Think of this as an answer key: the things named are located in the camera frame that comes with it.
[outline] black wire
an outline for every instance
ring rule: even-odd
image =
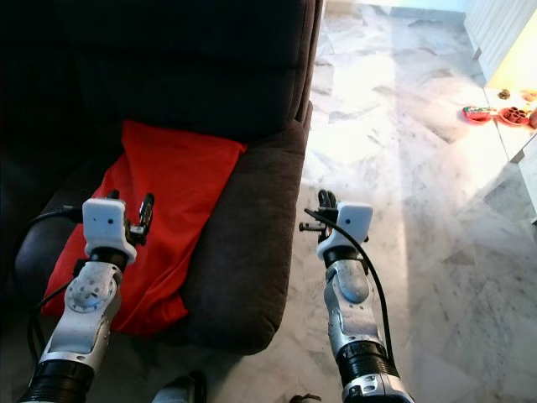
[[[32,355],[32,360],[34,361],[34,364],[36,367],[39,362],[40,354],[35,350],[34,335],[32,331],[34,329],[39,329],[39,331],[41,332],[41,337],[43,337],[41,326],[39,325],[38,315],[41,312],[41,308],[43,308],[43,306],[45,306],[45,304],[49,302],[50,300],[52,300],[55,296],[61,294],[69,286],[69,284],[70,284],[70,280],[67,281],[67,283],[63,284],[59,289],[55,290],[54,292],[50,293],[48,296],[43,298],[43,300],[41,300],[41,302],[37,304],[30,313],[28,326],[26,328],[26,338],[28,339],[28,346],[29,346],[30,354]],[[45,345],[43,343],[43,345],[41,345],[41,351],[40,351],[41,353],[43,352],[44,347]]]
[[[29,321],[28,321],[28,326],[27,326],[26,337],[28,341],[28,348],[30,351],[30,355],[32,356],[32,360],[34,361],[35,365],[37,365],[37,363],[39,362],[39,355],[38,355],[38,351],[34,343],[34,331],[35,331],[35,335],[38,340],[41,351],[43,351],[45,347],[43,330],[41,329],[39,320],[37,320],[37,315],[39,314],[44,304],[46,304],[46,302],[48,302],[51,298],[54,298],[60,292],[62,292],[68,286],[69,283],[67,285],[63,285],[60,289],[50,294],[50,296],[47,296],[46,298],[44,298],[37,306],[32,307],[31,303],[29,302],[28,296],[24,292],[22,282],[18,277],[18,273],[16,270],[16,259],[17,259],[18,251],[20,250],[20,248],[23,245],[24,240],[28,236],[30,229],[32,229],[32,227],[38,222],[41,222],[48,218],[53,218],[53,217],[65,217],[65,218],[69,218],[73,222],[81,222],[81,209],[73,208],[70,206],[64,206],[63,210],[59,210],[55,212],[46,212],[30,220],[28,224],[26,224],[26,227],[24,227],[20,235],[17,237],[17,240],[13,248],[13,261],[11,264],[11,277],[13,279],[15,290],[18,293],[19,299],[25,305],[29,313]]]
[[[28,233],[32,227],[37,224],[38,222],[41,222],[43,220],[46,220],[47,218],[53,218],[53,217],[68,217],[69,212],[66,210],[59,210],[56,212],[46,212],[44,214],[41,214],[35,218],[32,218],[28,224],[26,224],[26,227],[24,227],[24,230],[20,233],[20,235],[17,237],[17,241],[15,242],[14,248],[13,248],[13,261],[11,263],[11,277],[13,279],[13,284],[15,285],[15,289],[18,293],[18,297],[20,300],[24,303],[26,306],[26,309],[30,312],[32,310],[32,305],[29,302],[28,296],[26,296],[24,292],[23,285],[18,277],[17,270],[15,268],[15,263],[17,259],[18,251],[20,250],[21,246],[23,246],[23,242],[28,236]]]
[[[392,336],[389,332],[388,307],[386,305],[386,297],[384,296],[383,287],[380,284],[380,279],[378,278],[377,271],[375,270],[373,263],[369,259],[368,254],[366,254],[365,250],[363,250],[362,246],[360,246],[360,244],[356,241],[356,239],[354,239],[351,235],[349,235],[349,233],[345,231],[343,228],[337,226],[335,223],[333,223],[329,219],[324,218],[321,214],[311,211],[309,208],[305,208],[304,211],[307,214],[311,215],[315,220],[320,221],[324,223],[326,226],[335,229],[337,232],[339,232],[341,235],[347,238],[348,241],[352,243],[352,246],[354,246],[358,250],[360,255],[365,260],[366,265],[369,268],[369,271],[371,271],[371,275],[373,276],[373,279],[375,281],[375,285],[378,291],[378,299],[380,300],[380,306],[381,306],[382,313],[383,313],[384,339],[386,340],[386,350],[388,352],[388,361],[390,364],[392,364],[395,367],[394,351],[392,349]]]

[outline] robotic hand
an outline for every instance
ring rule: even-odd
[[[20,403],[86,401],[121,304],[123,272],[136,259],[134,247],[145,244],[153,218],[152,194],[143,200],[137,225],[126,219],[125,203],[118,197],[113,191],[82,205],[89,259],[66,288],[64,313]]]
[[[395,368],[380,281],[359,245],[368,241],[373,209],[366,204],[336,202],[330,191],[319,192],[319,204],[316,212],[305,211],[320,223],[301,222],[299,229],[321,233],[316,252],[326,266],[328,335],[341,375],[342,400],[414,403]],[[386,347],[373,316],[371,277],[383,308]]]

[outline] red cushion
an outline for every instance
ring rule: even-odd
[[[108,169],[94,196],[118,189],[127,203],[127,215],[138,221],[140,202],[147,192],[155,196],[148,242],[125,270],[122,306],[112,329],[151,335],[187,313],[179,295],[190,256],[201,230],[244,144],[228,139],[125,121],[124,154]],[[86,241],[82,226],[71,234],[50,276],[46,294],[61,287],[83,258]],[[63,296],[57,296],[44,313],[61,315]]]

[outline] white marble tile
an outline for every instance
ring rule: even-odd
[[[310,130],[323,128],[328,124],[330,112],[336,101],[331,96],[334,79],[334,66],[329,61],[317,56],[315,75],[311,81],[310,100],[313,103]]]
[[[485,203],[509,221],[530,220],[535,209],[527,203],[528,188],[519,170],[492,189],[484,198]]]
[[[487,276],[474,264],[436,264],[430,271],[422,275],[428,280],[422,278],[420,285],[410,286],[417,300],[410,338],[432,353],[441,354],[459,330],[457,324],[468,307],[481,293]]]
[[[421,19],[409,24],[409,28],[420,39],[422,46],[437,55],[464,52],[471,46],[462,24],[452,25]]]
[[[491,249],[476,244],[479,268],[487,274],[488,281],[497,285],[507,296],[505,311],[511,316],[535,319],[537,317],[537,286],[535,261],[537,251],[516,247]]]
[[[317,56],[331,55],[334,53],[332,43],[328,38],[328,35],[321,31],[319,33],[319,39],[317,40]]]
[[[371,8],[359,8],[354,14],[327,13],[325,21],[336,53],[416,49],[422,44],[408,26],[415,18],[389,18],[385,14],[375,13]]]
[[[436,189],[456,212],[490,185],[506,162],[498,135],[481,126],[450,144],[445,153],[416,167],[414,174],[427,187]]]
[[[514,335],[506,315],[507,299],[498,284],[488,281],[457,323],[442,354],[484,385],[500,386],[507,374]]]
[[[516,222],[510,222],[482,201],[475,201],[456,215],[467,236],[477,244],[525,259],[535,257],[534,243]]]
[[[455,74],[452,70],[440,67],[430,74]],[[414,85],[407,86],[407,98],[413,102],[400,101],[400,107],[410,116],[419,120],[423,126],[431,130],[438,137],[453,144],[464,139],[468,134],[483,131],[495,134],[493,123],[490,126],[479,128],[469,125],[461,118],[461,110],[468,105],[486,106],[487,102],[482,89],[469,77],[459,76],[421,76],[422,79],[414,81]],[[411,83],[401,77],[400,81]]]
[[[329,124],[310,133],[308,151],[325,156],[332,163],[332,170],[370,158],[382,150],[382,145],[369,135],[370,130],[355,121]]]
[[[520,399],[505,395],[500,389],[490,386],[480,386],[461,399],[452,403],[534,403],[535,399]]]
[[[469,242],[451,206],[435,188],[416,193],[404,201],[407,262],[417,270],[451,256]]]
[[[447,146],[420,120],[396,107],[378,107],[357,124],[370,127],[371,137],[409,169],[430,160]]]
[[[535,321],[519,318],[514,325],[513,350],[508,358],[507,377],[502,392],[522,399],[537,396],[537,324]]]
[[[419,343],[405,346],[398,361],[403,380],[417,402],[451,403],[478,386],[473,377],[429,353]]]

